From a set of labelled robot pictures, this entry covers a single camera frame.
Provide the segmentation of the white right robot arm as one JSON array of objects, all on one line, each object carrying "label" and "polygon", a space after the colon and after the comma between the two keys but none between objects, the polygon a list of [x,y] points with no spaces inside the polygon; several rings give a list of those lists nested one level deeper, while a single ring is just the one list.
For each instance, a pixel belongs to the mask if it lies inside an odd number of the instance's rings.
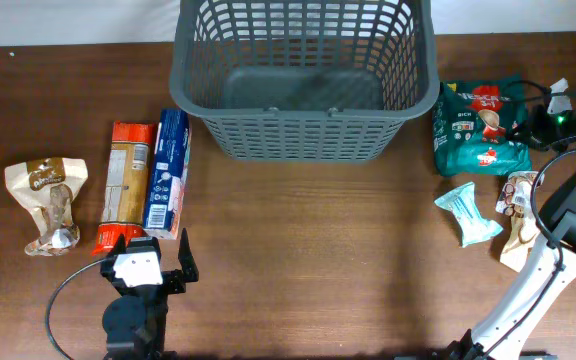
[{"label": "white right robot arm", "polygon": [[518,76],[498,81],[447,81],[433,107],[435,164],[444,177],[460,173],[507,179],[496,209],[510,216],[519,239],[518,277],[498,305],[452,342],[442,359],[517,359],[525,341],[576,278],[576,169],[539,206],[535,193],[544,171],[531,168],[531,150],[573,155],[576,110],[565,80],[540,86],[536,107]]}]

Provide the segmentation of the green coffee mix bag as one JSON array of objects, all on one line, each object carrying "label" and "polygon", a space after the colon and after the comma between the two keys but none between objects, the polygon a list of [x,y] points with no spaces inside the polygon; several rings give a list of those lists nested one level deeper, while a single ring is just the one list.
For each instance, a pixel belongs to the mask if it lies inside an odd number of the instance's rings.
[{"label": "green coffee mix bag", "polygon": [[524,91],[514,75],[440,84],[432,110],[433,153],[440,175],[506,176],[530,171],[530,150],[506,134],[525,122]]}]

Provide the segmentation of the grey plastic basket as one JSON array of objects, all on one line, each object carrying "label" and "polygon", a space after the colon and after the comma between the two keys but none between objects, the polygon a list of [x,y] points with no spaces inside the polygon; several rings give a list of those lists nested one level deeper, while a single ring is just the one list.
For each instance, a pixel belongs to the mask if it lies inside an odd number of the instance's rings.
[{"label": "grey plastic basket", "polygon": [[169,89],[229,156],[376,158],[440,88],[430,0],[184,0]]}]

